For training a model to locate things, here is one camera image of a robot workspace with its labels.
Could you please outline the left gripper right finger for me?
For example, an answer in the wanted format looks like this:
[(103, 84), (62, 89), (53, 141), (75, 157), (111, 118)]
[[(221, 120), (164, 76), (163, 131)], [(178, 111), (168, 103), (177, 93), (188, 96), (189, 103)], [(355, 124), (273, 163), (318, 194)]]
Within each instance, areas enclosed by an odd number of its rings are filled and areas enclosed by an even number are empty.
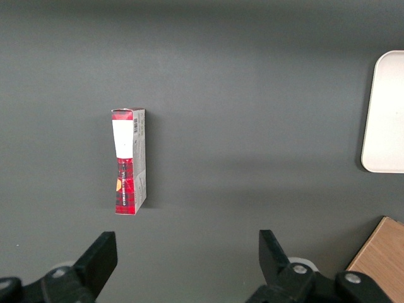
[(291, 262), (271, 230), (259, 231), (259, 265), (265, 284), (248, 302), (391, 302), (368, 275), (342, 271), (326, 278), (302, 262)]

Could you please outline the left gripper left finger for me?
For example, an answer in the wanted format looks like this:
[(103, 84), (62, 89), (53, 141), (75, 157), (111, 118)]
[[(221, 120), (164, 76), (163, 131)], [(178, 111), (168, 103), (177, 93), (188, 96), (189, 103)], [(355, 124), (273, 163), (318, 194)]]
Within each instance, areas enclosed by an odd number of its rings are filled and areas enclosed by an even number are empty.
[(2, 277), (1, 302), (95, 302), (116, 266), (116, 233), (102, 232), (73, 265), (54, 268), (29, 285)]

